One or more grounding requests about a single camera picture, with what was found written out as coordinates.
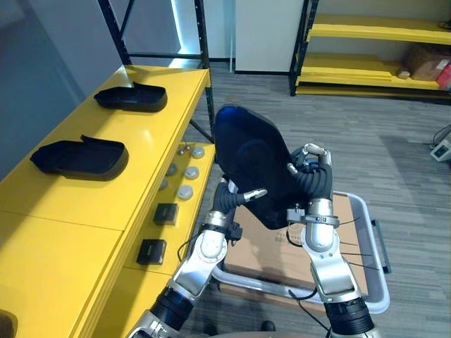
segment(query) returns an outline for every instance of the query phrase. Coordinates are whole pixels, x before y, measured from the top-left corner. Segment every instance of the black metal frame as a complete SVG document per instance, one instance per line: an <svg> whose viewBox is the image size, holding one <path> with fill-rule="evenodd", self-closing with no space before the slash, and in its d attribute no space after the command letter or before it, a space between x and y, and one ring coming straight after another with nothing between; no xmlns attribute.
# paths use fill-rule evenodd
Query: black metal frame
<svg viewBox="0 0 451 338"><path fill-rule="evenodd" d="M313 26L313 22L315 21L318 2L319 0L305 0L302 5L301 19L299 21L299 27L297 28L295 48L291 58L290 74L288 75L290 82L290 96L296 95L296 80L301 74L302 65L304 64L305 54L307 53L307 47L309 45L307 37L311 27Z"/></svg>
<svg viewBox="0 0 451 338"><path fill-rule="evenodd" d="M128 52L127 47L125 46L123 35L125 29L127 27L128 19L130 17L130 13L135 3L135 0L129 0L127 9L125 10L124 20L122 27L119 28L118 22L114 15L113 9L111 7L110 0L97 0L99 3L102 14L104 15L104 19L106 25L111 34L111 38L113 39L114 45L118 50L119 57L122 60L124 65L131 65L132 57L138 58L188 58L188 59L197 59L201 61L201 66L203 69L210 68L209 61L209 48L206 41L206 26L205 26L205 13L204 13L204 1L203 0L194 0L194 7L196 11L196 19L197 19L197 30L199 33L199 46L200 46L200 54L171 54L171 53L149 53L144 51L133 51ZM214 104L213 104L213 92L211 90L211 76L210 76L210 87L205 88L206 94L206 105L209 112L209 122L210 122L210 133L208 134L203 130L195 121L191 120L190 124L199 131L204 137L206 137L211 143L214 143Z"/></svg>

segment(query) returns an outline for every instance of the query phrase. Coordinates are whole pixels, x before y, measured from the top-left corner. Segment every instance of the yellow shelf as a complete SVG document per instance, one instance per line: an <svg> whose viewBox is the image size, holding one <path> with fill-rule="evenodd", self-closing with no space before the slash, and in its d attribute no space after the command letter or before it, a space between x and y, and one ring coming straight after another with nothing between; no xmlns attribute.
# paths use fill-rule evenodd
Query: yellow shelf
<svg viewBox="0 0 451 338"><path fill-rule="evenodd" d="M317 15L307 41L311 37L352 37L451 44L451 32L438 27L436 22L360 15Z"/></svg>
<svg viewBox="0 0 451 338"><path fill-rule="evenodd" d="M403 80L398 78L396 71L400 64L396 61L380 62L383 68L377 68L376 71L379 73L390 73L390 79L381 79L378 76L373 76L375 73L374 61L369 61L364 54L307 54L301 75L297 77L297 85L299 82L321 82L342 85L440 89L435 81L419 81L411 78ZM311 63L315 64L314 72L309 69L309 64Z"/></svg>
<svg viewBox="0 0 451 338"><path fill-rule="evenodd" d="M355 86L309 86L302 85L296 88L296 94L303 95L349 95L349 96L385 96L385 97L417 97L425 99L448 99L447 92L403 89L403 88L375 88Z"/></svg>
<svg viewBox="0 0 451 338"><path fill-rule="evenodd" d="M142 228L132 245L125 260L121 273L114 284L108 301L95 328L93 337L122 338L136 323L142 312L149 308L161 290L178 267L177 250L192 234L197 212L202 202L202 196L209 177L211 164L214 160L213 144L191 144L203 146L205 156L192 158L189 154L175 155L173 163L178 171L174 176L168 176L168 186L158 192L152 203ZM187 166L199 168L199 177L188 180L183 177ZM188 184L194 194L191 199L183 201L176 196L180 185ZM158 203L177 203L179 205L175 225L156 225L153 217ZM165 239L166 250L162 265L139 265L136 258L143 239Z"/></svg>
<svg viewBox="0 0 451 338"><path fill-rule="evenodd" d="M367 77L390 81L391 74L381 60L369 54L308 53L303 75Z"/></svg>
<svg viewBox="0 0 451 338"><path fill-rule="evenodd" d="M150 308L171 276L123 268L106 302L93 338L124 338Z"/></svg>
<svg viewBox="0 0 451 338"><path fill-rule="evenodd" d="M168 95L166 107L157 113L111 110L102 108L93 99L99 90L116 86L127 87L133 81L165 87ZM70 289L78 288L78 281L64 280L65 270L61 268L62 262L59 260L47 259L45 264L40 265L42 268L38 273L33 269L30 269L30 274L24 272L23 280L31 282L27 285L17 284L16 293L42 293L39 285L34 283L35 278L62 280L62 283L67 283L67 295L61 296L64 302L59 304L58 315L64 314L64 320L72 326L69 334L66 334L66 331L53 334L49 329L47 334L18 334L16 338L30 335L48 338L91 337L204 88L209 86L208 70L138 65L121 67L0 182L0 212L20 215L23 218L28 215L47 222L55 221L66 225L65 228L70 228L66 230L67 239L62 242L66 245L58 246L55 256L59 254L64 256L65 250L72 252L85 250L85 243L79 240L77 234L88 238L89 235L83 232L86 227L103 230L118 237L112 246L99 244L95 250L88 248L89 257L83 254L79 255L79 261L75 259L67 261L67 265L74 271L81 271L85 266L89 267L86 273L95 283L84 294L74 292L72 296ZM124 143L129 153L125 170L108 182L69 180L62 176L42 173L29 159L41 146L62 139L79 141L82 134ZM29 240L36 236L32 227L23 229L27 230L24 236L28 236ZM46 248L53 247L59 237L52 234L40 237L43 250L30 249L30 252L37 256L36 259L40 259L45 255ZM16 240L16 236L12 236L8 238L7 244L15 245ZM101 243L102 240L103 237L100 236L98 242ZM72 241L77 244L74 248L67 244ZM0 247L0 260L3 254L3 247ZM95 268L90 268L90 260L97 261L97 258L101 263ZM8 276L0 275L0 285L4 280L8 280ZM7 298L5 294L8 297L13 296L7 292L1 293L2 309ZM24 303L23 311L45 314L49 304L50 302L45 300L40 303L34 302L32 305ZM19 326L28 318L18 318ZM40 325L48 327L49 323L61 321L58 316L52 315L46 317L43 323L39 320L43 320L40 315L36 316L36 321L33 322L37 327Z"/></svg>
<svg viewBox="0 0 451 338"><path fill-rule="evenodd" d="M178 267L177 250L192 234L192 229L196 222L197 213L202 202L215 154L213 144L189 143L189 145L191 147L203 146L205 150L204 157L196 159L191 157L188 153L183 155L176 154L174 156L173 163L177 165L177 173L173 176L167 176L168 186L156 194L149 209L149 213L125 260L124 266L126 268L172 275ZM189 180L183 177L186 167L192 165L199 168L199 177L195 180ZM183 201L177 197L177 190L179 186L183 184L188 184L194 191L193 196L187 201ZM176 203L178 205L178 214L175 225L157 225L153 222L155 210L159 203ZM143 239L166 240L166 251L162 265L140 265L136 263L136 258Z"/></svg>
<svg viewBox="0 0 451 338"><path fill-rule="evenodd" d="M122 232L3 211L0 225L0 309L16 337L72 337Z"/></svg>

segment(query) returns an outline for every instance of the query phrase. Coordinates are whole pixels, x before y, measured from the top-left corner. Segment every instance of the gray carpet floor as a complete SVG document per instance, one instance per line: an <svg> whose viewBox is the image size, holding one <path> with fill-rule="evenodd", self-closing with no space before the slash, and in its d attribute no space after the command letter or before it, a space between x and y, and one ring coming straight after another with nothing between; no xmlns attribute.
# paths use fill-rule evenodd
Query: gray carpet floor
<svg viewBox="0 0 451 338"><path fill-rule="evenodd" d="M393 267L386 276L391 303L373 320L385 337L450 337L451 170L434 161L423 143L451 123L451 108L392 99L290 97L286 76L230 74L225 63L213 64L212 80L216 110L234 102L266 116L290 150L306 142L331 149L335 189L360 195L381 222ZM205 100L194 119L208 129ZM184 139L205 142L191 126ZM214 165L198 224L220 175ZM213 286L183 330L201 332L205 323L215 324L219 333L257 330L266 319L280 331L325 335L300 309L247 301ZM327 323L325 315L321 320Z"/></svg>

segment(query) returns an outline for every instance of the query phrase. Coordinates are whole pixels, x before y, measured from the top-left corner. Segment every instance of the shelf post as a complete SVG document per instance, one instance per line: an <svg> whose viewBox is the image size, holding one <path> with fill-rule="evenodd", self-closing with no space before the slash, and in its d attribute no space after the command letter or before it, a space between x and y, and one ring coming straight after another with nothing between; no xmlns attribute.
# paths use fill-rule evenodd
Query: shelf post
<svg viewBox="0 0 451 338"><path fill-rule="evenodd" d="M114 45L118 50L119 57L121 58L123 65L131 65L132 61L128 55L127 47L125 47L124 41L122 39L121 31L119 30L118 22L114 15L111 3L109 0L97 0L101 12L104 15L104 19L108 29L110 31L111 37L113 38Z"/></svg>
<svg viewBox="0 0 451 338"><path fill-rule="evenodd" d="M205 12L204 12L204 1L194 0L194 8L196 10L197 19L197 31L199 33L199 47L202 60L202 68L210 69L209 60L209 48L206 41L206 25L205 25ZM214 104L213 104L213 91L211 89L211 74L210 77L210 87L205 88L206 95L206 106L209 111L209 122L210 122L210 133L211 139L214 143Z"/></svg>
<svg viewBox="0 0 451 338"><path fill-rule="evenodd" d="M295 42L295 49L290 66L290 96L296 95L296 79L301 74L302 65L304 64L305 54L307 53L307 36L313 26L316 17L316 10L318 9L319 0L305 0L302 5L301 19L297 30L297 37ZM308 7L310 4L310 12L307 18Z"/></svg>

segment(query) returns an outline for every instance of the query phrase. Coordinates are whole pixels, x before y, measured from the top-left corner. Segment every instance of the yellow table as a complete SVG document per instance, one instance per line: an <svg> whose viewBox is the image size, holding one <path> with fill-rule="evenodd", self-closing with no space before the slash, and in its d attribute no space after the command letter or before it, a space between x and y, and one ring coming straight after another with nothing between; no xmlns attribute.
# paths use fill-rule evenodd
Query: yellow table
<svg viewBox="0 0 451 338"><path fill-rule="evenodd" d="M90 337L205 87L208 70L119 68L96 92L133 82L166 88L158 113L114 111L92 96L39 146L80 135L120 141L114 180L68 180L26 156L0 182L0 308L16 337Z"/></svg>

